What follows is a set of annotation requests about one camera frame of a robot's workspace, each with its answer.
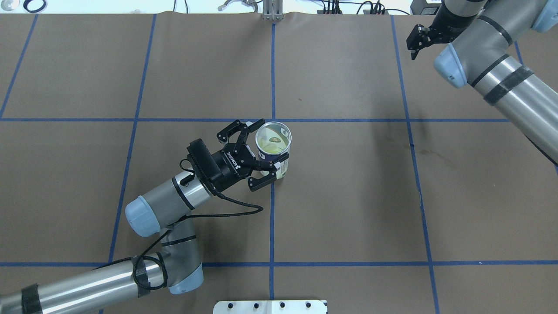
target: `white bracket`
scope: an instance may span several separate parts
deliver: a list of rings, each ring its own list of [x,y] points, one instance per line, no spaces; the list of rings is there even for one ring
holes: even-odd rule
[[[213,314],[327,314],[328,302],[323,300],[291,301],[220,301]]]
[[[262,17],[266,21],[283,20],[283,0],[263,0]]]

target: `robotic arm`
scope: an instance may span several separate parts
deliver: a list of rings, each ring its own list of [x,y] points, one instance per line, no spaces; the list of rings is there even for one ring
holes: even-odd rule
[[[414,60],[425,47],[449,43],[434,62],[440,75],[457,88],[471,85],[556,164],[558,94],[506,54],[529,28],[545,32],[556,23],[557,0],[446,0],[430,27],[415,26],[407,48]]]
[[[188,160],[191,168],[183,168],[182,173],[126,206],[126,218],[136,233],[143,237],[161,233],[145,252],[59,282],[34,284],[0,296],[0,313],[88,313],[146,296],[163,287],[168,287],[172,294],[199,287],[204,277],[191,218],[243,216],[263,210],[258,205],[230,199],[221,192],[242,179],[247,180],[251,191],[274,182],[281,162],[288,158],[288,153],[284,153],[270,163],[256,160],[246,139],[264,123],[264,119],[256,123],[235,120],[217,134],[224,147],[214,154],[208,151],[203,140],[191,142],[187,147],[187,158],[183,160]],[[237,132],[240,132],[237,142],[229,142]],[[251,177],[254,170],[268,171],[269,174],[256,179]],[[257,209],[230,214],[191,214],[212,195]],[[161,252],[146,255],[159,241]]]

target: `white metal plate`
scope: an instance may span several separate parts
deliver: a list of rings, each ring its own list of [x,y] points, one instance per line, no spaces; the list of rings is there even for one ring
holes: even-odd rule
[[[213,314],[327,314],[323,300],[220,301]]]

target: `light blue joint cap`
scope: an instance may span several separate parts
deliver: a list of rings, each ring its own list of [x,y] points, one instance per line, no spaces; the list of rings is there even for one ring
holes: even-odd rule
[[[448,44],[446,49],[436,57],[434,68],[454,87],[461,88],[467,85],[465,71],[452,44]]]
[[[161,231],[157,217],[142,196],[138,196],[126,205],[126,219],[130,227],[142,237],[148,237]]]
[[[537,32],[544,33],[558,23],[558,0],[549,0],[545,8],[542,9],[541,15],[533,24],[533,29]]]
[[[170,286],[169,290],[172,294],[181,294],[197,289],[202,283],[204,283],[204,271],[200,264],[198,268],[188,277],[184,278],[184,280],[174,286]]]

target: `gray metal bracket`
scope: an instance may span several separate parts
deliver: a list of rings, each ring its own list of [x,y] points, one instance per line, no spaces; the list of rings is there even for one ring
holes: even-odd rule
[[[283,20],[283,0],[263,0],[262,17],[265,21]]]

